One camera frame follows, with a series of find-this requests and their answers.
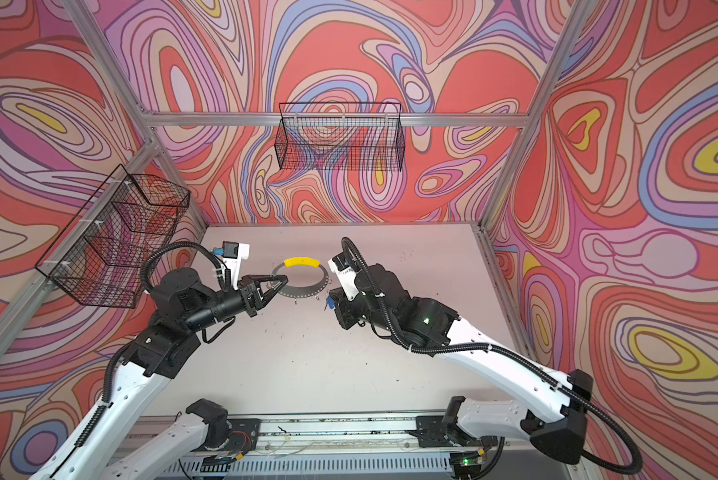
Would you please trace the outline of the large keyring with yellow sleeve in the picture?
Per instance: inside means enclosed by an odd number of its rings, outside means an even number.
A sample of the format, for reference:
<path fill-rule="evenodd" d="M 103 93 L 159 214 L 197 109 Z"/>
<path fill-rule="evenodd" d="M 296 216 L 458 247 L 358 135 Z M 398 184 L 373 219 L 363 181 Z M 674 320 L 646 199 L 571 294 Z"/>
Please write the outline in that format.
<path fill-rule="evenodd" d="M 277 265 L 272 274 L 288 277 L 288 284 L 280 294 L 292 299 L 317 296 L 330 281 L 328 269 L 319 260 L 310 257 L 288 258 Z"/>

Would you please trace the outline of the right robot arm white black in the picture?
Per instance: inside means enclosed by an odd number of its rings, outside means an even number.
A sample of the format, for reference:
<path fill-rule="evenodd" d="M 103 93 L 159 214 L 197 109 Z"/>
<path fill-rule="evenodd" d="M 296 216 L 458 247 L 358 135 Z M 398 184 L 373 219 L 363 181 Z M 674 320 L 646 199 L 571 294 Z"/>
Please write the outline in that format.
<path fill-rule="evenodd" d="M 594 379 L 583 370 L 569 373 L 543 366 L 481 332 L 458 311 L 433 298 L 413 297 L 398 277 L 381 264 L 369 264 L 352 239 L 329 262 L 339 287 L 329 302 L 340 326 L 368 326 L 381 340 L 413 355 L 450 361 L 509 394 L 524 409 L 519 420 L 480 412 L 463 414 L 477 402 L 456 397 L 442 420 L 456 442 L 480 437 L 528 440 L 545 456 L 567 465 L 588 460 L 621 475 L 643 469 L 642 453 L 629 433 L 592 400 Z M 595 417 L 624 444 L 626 464 L 605 460 L 586 449 L 588 419 Z"/>

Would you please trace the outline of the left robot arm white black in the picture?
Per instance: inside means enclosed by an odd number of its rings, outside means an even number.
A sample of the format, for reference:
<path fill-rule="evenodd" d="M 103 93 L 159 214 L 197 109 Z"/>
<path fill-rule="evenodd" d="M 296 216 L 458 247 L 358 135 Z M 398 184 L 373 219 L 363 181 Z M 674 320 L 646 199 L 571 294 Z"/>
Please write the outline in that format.
<path fill-rule="evenodd" d="M 152 283 L 159 260 L 179 249 L 193 249 L 211 262 L 218 289 L 203 284 L 190 267 L 172 270 Z M 198 348 L 211 343 L 207 329 L 219 326 L 226 331 L 238 316 L 256 316 L 288 284 L 285 275 L 241 276 L 249 250 L 249 245 L 238 242 L 209 250 L 180 241 L 155 250 L 142 263 L 141 284 L 156 310 L 148 326 L 111 356 L 100 399 L 35 478 L 155 479 L 198 448 L 225 448 L 233 434 L 227 410 L 200 399 L 165 431 L 123 459 L 114 458 L 146 408 Z"/>

